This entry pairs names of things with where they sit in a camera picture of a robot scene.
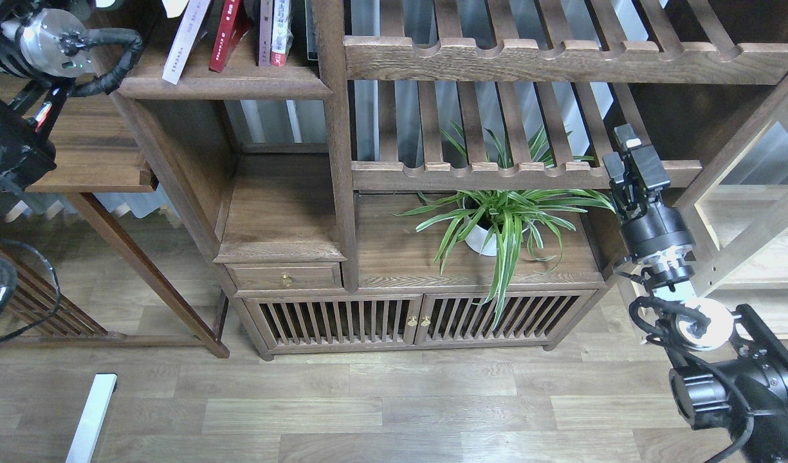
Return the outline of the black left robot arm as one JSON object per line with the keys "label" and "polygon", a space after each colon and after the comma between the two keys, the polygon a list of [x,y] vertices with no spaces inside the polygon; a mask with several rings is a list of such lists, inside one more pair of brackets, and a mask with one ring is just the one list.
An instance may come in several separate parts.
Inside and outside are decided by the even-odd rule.
{"label": "black left robot arm", "polygon": [[22,194],[55,170],[50,133],[70,98],[108,95],[143,53],[128,28],[85,26],[94,1],[0,1],[0,74],[25,85],[0,99],[0,192]]}

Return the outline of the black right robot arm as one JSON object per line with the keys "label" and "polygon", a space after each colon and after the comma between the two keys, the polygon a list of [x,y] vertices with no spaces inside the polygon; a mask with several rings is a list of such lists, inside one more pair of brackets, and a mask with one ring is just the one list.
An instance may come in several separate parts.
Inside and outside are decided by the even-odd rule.
{"label": "black right robot arm", "polygon": [[747,462],[788,462],[788,350],[750,305],[729,310],[699,297],[685,255],[694,240],[662,191],[670,186],[654,147],[630,124],[614,129],[620,150],[603,156],[612,205],[628,250],[623,273],[646,290],[628,307],[646,340],[666,352],[671,392],[694,430],[725,428],[731,445],[712,462],[740,451]]}

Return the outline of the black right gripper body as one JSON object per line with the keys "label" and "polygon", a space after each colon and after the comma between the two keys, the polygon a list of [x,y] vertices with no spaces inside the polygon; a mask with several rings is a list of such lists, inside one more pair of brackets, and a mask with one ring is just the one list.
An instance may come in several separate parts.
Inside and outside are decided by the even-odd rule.
{"label": "black right gripper body", "polygon": [[652,145],[620,155],[626,167],[625,182],[609,183],[609,187],[618,219],[628,223],[643,217],[652,203],[662,202],[661,191],[670,186],[670,177]]}

